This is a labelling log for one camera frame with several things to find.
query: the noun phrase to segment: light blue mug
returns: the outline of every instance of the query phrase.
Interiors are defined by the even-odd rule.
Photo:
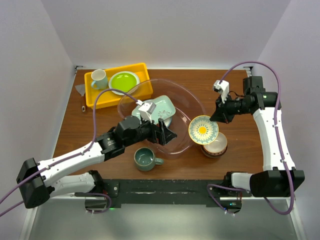
[[[164,160],[157,158],[148,147],[141,147],[134,153],[134,164],[140,171],[150,171],[155,165],[164,164]]]
[[[103,90],[108,87],[108,78],[105,70],[97,69],[91,73],[91,78],[93,82],[91,87],[96,90]]]

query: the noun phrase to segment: mint green plate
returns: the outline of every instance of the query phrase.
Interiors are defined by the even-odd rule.
[[[140,83],[139,77],[132,71],[121,71],[113,75],[109,80],[110,89],[119,89],[125,93]],[[117,95],[124,95],[121,92],[112,91]]]
[[[164,124],[168,127],[171,123],[171,117],[176,113],[176,108],[173,105],[170,98],[166,95],[158,96],[155,99],[146,100],[143,102],[153,102],[156,107],[151,114],[151,119],[154,120],[154,124],[158,124],[158,119],[163,119]],[[140,119],[139,107],[136,106],[131,115]]]

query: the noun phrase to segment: green plate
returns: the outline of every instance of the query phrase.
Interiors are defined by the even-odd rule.
[[[195,117],[189,124],[189,136],[197,144],[206,145],[216,140],[219,126],[216,121],[210,121],[210,117],[201,115]]]
[[[110,78],[108,85],[110,89],[119,89],[127,93],[130,89],[132,89],[139,83],[140,80],[137,74],[131,71],[121,71]],[[112,92],[117,95],[123,95],[123,93],[121,92]]]

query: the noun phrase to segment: transparent bowl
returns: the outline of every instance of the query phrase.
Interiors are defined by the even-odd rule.
[[[134,92],[138,88],[150,83],[153,88],[153,94],[150,99],[166,95],[173,103],[176,112],[173,115],[172,122],[168,128],[176,133],[177,137],[165,146],[147,142],[153,151],[160,152],[164,154],[165,157],[175,158],[194,144],[188,133],[189,123],[193,118],[199,115],[205,115],[206,111],[199,99],[188,89],[167,79],[151,79],[144,81],[132,88],[128,93],[134,95]],[[124,95],[118,103],[117,110],[119,115],[122,118],[125,118],[132,114],[132,110],[136,106],[136,103],[131,98]]]

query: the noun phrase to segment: white wall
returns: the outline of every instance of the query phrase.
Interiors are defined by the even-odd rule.
[[[228,68],[257,59],[290,0],[42,0],[75,65]]]
[[[0,197],[24,160],[50,158],[69,97],[73,65],[40,0],[0,2]],[[21,201],[17,190],[0,212]],[[24,206],[0,218],[0,238],[16,240]]]
[[[320,235],[320,1],[292,0],[259,60],[273,66],[282,84],[283,128],[297,169],[305,182],[296,191],[296,202],[310,240]],[[265,87],[276,90],[274,77],[255,66]]]

